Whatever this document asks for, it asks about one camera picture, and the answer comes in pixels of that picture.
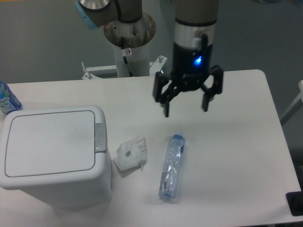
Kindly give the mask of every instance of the white table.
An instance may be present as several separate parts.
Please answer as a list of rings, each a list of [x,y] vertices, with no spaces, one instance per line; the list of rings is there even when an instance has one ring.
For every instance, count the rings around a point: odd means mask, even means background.
[[[152,97],[153,77],[11,84],[24,109],[99,105],[108,147],[143,132],[143,171],[119,172],[113,163],[113,198],[92,207],[51,208],[20,191],[0,189],[1,227],[207,226],[232,227],[302,221],[285,194],[299,191],[291,157],[263,72],[226,72],[223,93],[201,110],[202,92],[182,93],[165,118]],[[0,115],[0,128],[4,115]],[[174,203],[159,199],[167,139],[187,140]]]

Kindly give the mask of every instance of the plastic bottle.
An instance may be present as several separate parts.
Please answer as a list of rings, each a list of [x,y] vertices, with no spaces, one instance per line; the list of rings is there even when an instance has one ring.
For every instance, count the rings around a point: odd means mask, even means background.
[[[169,139],[158,194],[162,199],[176,197],[184,145],[185,139],[181,133],[176,133]]]
[[[21,103],[17,97],[11,92],[8,85],[0,80],[0,110],[4,114],[20,110]]]

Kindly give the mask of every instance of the white trash can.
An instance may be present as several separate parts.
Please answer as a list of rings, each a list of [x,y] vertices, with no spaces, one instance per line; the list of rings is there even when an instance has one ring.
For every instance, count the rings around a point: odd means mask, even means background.
[[[0,138],[0,186],[58,207],[110,200],[111,158],[102,109],[10,113]]]

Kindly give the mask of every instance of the gray floor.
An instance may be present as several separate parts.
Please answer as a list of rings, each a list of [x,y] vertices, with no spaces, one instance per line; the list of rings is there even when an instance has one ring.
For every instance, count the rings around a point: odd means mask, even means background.
[[[102,29],[89,31],[73,4],[74,0],[0,3],[0,79],[80,79],[81,61],[87,67],[114,64]],[[151,60],[162,54],[171,61],[174,5],[143,0],[143,9],[157,23]],[[212,64],[225,70],[264,71],[280,115],[299,93],[303,79],[303,9],[292,0],[221,0]],[[294,162],[303,165],[303,108],[283,129]]]

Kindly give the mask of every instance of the bottle label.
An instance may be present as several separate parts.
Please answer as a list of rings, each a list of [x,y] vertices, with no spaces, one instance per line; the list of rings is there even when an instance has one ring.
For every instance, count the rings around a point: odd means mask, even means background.
[[[5,98],[0,99],[0,109],[3,113],[9,114],[20,109],[20,102],[13,93],[10,93],[10,97],[7,94]]]
[[[168,185],[167,185],[168,184],[168,176],[169,176],[169,173],[162,172],[161,181],[160,181],[160,188],[159,188],[160,191],[168,190]]]

